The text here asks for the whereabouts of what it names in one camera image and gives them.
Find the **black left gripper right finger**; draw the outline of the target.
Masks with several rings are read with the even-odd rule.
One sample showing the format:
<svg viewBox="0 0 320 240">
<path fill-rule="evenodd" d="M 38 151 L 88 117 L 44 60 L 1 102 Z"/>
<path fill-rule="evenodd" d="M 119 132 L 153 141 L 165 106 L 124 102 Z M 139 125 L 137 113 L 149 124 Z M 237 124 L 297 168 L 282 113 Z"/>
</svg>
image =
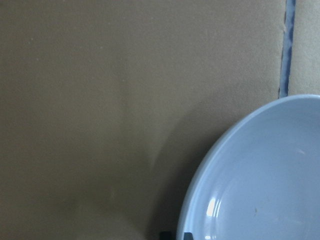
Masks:
<svg viewBox="0 0 320 240">
<path fill-rule="evenodd" d="M 191 232 L 185 232 L 183 235 L 183 240 L 193 240 L 193 234 Z"/>
</svg>

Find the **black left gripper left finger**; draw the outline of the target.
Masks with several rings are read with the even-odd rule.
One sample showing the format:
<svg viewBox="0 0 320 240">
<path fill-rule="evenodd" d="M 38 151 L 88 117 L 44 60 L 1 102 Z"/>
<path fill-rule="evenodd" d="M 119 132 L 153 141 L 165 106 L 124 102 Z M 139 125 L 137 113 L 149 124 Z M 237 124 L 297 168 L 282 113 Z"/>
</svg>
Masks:
<svg viewBox="0 0 320 240">
<path fill-rule="evenodd" d="M 159 240 L 172 240 L 173 233 L 171 231 L 161 231 L 159 233 Z"/>
</svg>

